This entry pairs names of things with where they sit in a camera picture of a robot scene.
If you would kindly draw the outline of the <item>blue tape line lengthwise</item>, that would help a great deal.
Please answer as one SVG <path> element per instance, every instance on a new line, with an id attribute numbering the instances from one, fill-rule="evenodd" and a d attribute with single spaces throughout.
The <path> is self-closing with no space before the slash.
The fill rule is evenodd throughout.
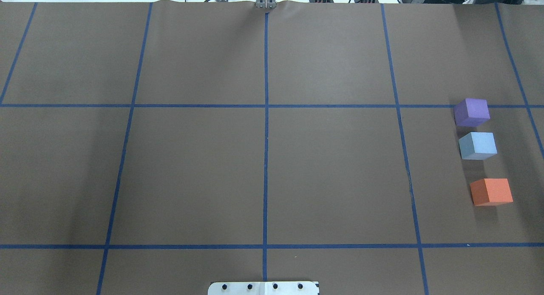
<path id="1" fill-rule="evenodd" d="M 269 12 L 264 15 L 263 32 L 264 65 L 264 149 L 263 149 L 263 233 L 262 233 L 262 277 L 268 281 L 268 163 L 269 163 Z"/>

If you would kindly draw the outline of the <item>blue tape line crosswise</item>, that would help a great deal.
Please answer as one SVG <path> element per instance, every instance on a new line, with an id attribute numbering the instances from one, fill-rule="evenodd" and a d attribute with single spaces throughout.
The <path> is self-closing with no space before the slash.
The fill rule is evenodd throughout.
<path id="1" fill-rule="evenodd" d="M 2 108 L 454 108 L 454 105 L 2 104 Z"/>

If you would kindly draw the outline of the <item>light blue foam block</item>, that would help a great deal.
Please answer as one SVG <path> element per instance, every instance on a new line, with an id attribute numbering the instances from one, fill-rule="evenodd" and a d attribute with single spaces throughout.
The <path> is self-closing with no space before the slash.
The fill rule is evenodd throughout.
<path id="1" fill-rule="evenodd" d="M 458 143 L 463 160 L 483 161 L 498 153 L 495 136 L 491 132 L 469 132 Z"/>

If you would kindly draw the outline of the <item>purple foam block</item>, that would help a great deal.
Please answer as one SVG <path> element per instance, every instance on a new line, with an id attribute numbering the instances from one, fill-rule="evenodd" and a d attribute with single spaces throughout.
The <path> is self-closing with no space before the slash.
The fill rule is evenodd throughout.
<path id="1" fill-rule="evenodd" d="M 455 124 L 460 127 L 478 127 L 491 119 L 485 99 L 464 99 L 454 106 Z"/>

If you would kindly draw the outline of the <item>orange foam block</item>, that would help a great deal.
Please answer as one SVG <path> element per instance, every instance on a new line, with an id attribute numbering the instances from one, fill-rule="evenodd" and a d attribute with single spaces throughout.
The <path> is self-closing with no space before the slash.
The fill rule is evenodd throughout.
<path id="1" fill-rule="evenodd" d="M 480 179 L 469 186 L 474 206 L 498 206 L 513 202 L 508 179 Z"/>

